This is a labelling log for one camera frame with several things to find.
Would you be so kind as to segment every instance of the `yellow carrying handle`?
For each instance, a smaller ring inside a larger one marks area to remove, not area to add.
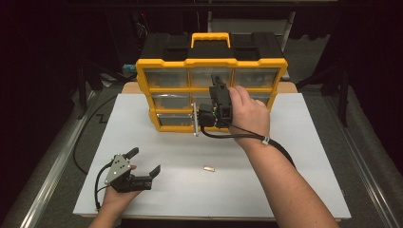
[[[195,45],[195,41],[213,41],[213,40],[225,40],[227,42],[227,46],[229,45],[229,34],[227,32],[205,32],[205,33],[193,33],[192,34],[192,44],[191,48]]]

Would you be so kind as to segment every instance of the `gray floor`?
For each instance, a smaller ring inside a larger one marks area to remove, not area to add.
[[[297,83],[309,77],[315,69],[327,38],[310,41],[307,38],[289,40],[285,56],[289,62],[291,82]],[[118,94],[123,85],[114,84],[98,94],[95,107]],[[385,153],[380,141],[373,132],[371,125],[362,113],[352,89],[349,91],[348,128],[340,127],[335,117],[334,101],[336,98],[322,97],[320,85],[308,85],[300,92],[311,112],[319,137],[334,168],[336,178],[345,193],[345,199],[353,218],[340,222],[341,227],[398,227],[395,223],[403,224],[403,180],[394,168],[392,161]],[[97,113],[104,114],[104,120],[113,107],[114,101],[108,102]],[[73,127],[77,124],[79,109],[76,108],[49,148],[47,154],[38,164],[35,171],[21,193],[19,199],[9,212],[2,227],[20,227],[31,207],[38,191],[46,179],[49,170],[56,161],[59,152],[66,146]],[[106,124],[100,123],[100,117],[94,116],[83,132],[76,149],[77,161],[88,170],[98,143],[102,138]],[[350,142],[346,135],[353,139]],[[78,198],[85,175],[75,166],[72,156],[66,167],[45,211],[36,227],[87,227],[90,218],[72,215],[72,210]],[[375,203],[382,201],[374,194],[375,183],[387,204]],[[396,218],[393,221],[388,210]]]

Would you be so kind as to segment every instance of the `white tabletop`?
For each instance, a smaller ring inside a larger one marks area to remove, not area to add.
[[[351,217],[303,97],[276,97],[271,137],[292,156],[297,170],[311,184],[336,219]],[[161,165],[152,190],[144,191],[124,216],[154,219],[272,219],[261,185],[244,152],[231,139],[201,134],[158,132],[148,117],[143,94],[120,94],[109,118],[73,213],[95,216],[94,183],[99,170],[116,154],[134,147],[136,176]],[[215,172],[203,169],[212,166]],[[108,169],[100,178],[104,186]],[[104,191],[99,193],[100,202]]]

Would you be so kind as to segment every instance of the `yellow storage organizer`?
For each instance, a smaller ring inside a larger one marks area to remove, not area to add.
[[[212,75],[227,86],[244,86],[270,110],[287,62],[270,32],[151,33],[136,68],[157,130],[193,132],[191,104],[211,104]]]

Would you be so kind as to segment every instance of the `dark background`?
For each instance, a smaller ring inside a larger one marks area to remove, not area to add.
[[[402,173],[403,18],[392,1],[364,2],[376,7],[298,11],[290,38],[308,34],[316,39],[332,34],[317,72],[334,62],[343,63],[375,133]],[[0,4],[1,223],[75,106],[70,97],[77,89],[83,62],[91,61],[116,72],[121,72],[123,64],[134,64],[143,37],[133,27],[133,20],[143,24],[145,20],[149,32],[171,34],[198,31],[198,25],[192,11],[71,12],[63,1],[49,0]],[[265,18],[288,11],[214,13],[216,17]],[[200,21],[201,31],[205,31],[205,12],[200,12]],[[96,81],[99,73],[86,68],[86,80]]]

